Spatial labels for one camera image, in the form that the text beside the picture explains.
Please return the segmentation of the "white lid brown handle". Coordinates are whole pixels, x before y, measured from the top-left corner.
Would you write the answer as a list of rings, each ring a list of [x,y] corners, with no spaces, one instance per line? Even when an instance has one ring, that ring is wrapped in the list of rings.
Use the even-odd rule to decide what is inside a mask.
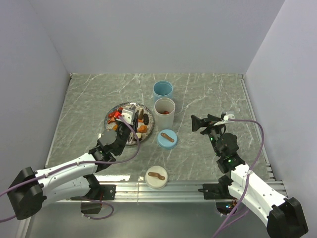
[[[146,172],[145,181],[152,189],[162,189],[167,185],[168,173],[161,166],[152,166]]]

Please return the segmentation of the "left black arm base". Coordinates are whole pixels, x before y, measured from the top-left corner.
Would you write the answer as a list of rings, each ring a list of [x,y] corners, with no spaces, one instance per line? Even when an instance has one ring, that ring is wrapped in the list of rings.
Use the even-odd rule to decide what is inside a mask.
[[[114,207],[108,204],[107,201],[113,201],[115,198],[116,186],[114,184],[110,185],[100,185],[98,188],[91,188],[90,191],[83,196],[75,196],[70,198],[74,201],[82,201],[80,209],[84,216],[90,214],[99,214],[102,208],[108,207],[110,209],[111,216],[114,213]]]

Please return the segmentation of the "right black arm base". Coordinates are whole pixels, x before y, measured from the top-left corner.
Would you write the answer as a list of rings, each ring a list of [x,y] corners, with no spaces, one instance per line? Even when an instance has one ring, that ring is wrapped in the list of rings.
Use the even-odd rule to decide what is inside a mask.
[[[220,183],[204,183],[198,192],[203,193],[204,200],[213,200],[220,214],[229,214],[236,205],[236,199]]]

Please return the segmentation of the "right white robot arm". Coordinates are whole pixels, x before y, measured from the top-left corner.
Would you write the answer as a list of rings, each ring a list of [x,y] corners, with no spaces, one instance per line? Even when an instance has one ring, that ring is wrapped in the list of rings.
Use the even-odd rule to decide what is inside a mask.
[[[192,131],[203,128],[200,133],[209,137],[219,157],[218,168],[224,174],[218,183],[205,183],[199,189],[205,200],[237,199],[229,216],[244,204],[261,219],[271,238],[300,238],[309,231],[301,203],[269,186],[238,155],[237,136],[226,132],[226,124],[237,121],[233,114],[208,115],[204,119],[192,115],[191,120]]]

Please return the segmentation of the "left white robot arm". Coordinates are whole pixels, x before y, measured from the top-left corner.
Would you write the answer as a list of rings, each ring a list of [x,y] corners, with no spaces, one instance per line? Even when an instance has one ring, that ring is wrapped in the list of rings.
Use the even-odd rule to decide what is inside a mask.
[[[118,164],[130,134],[135,134],[137,118],[120,115],[117,130],[104,131],[89,152],[58,166],[34,171],[22,169],[5,191],[14,210],[14,218],[24,220],[42,207],[56,201],[82,197],[94,200],[103,193],[95,173]]]

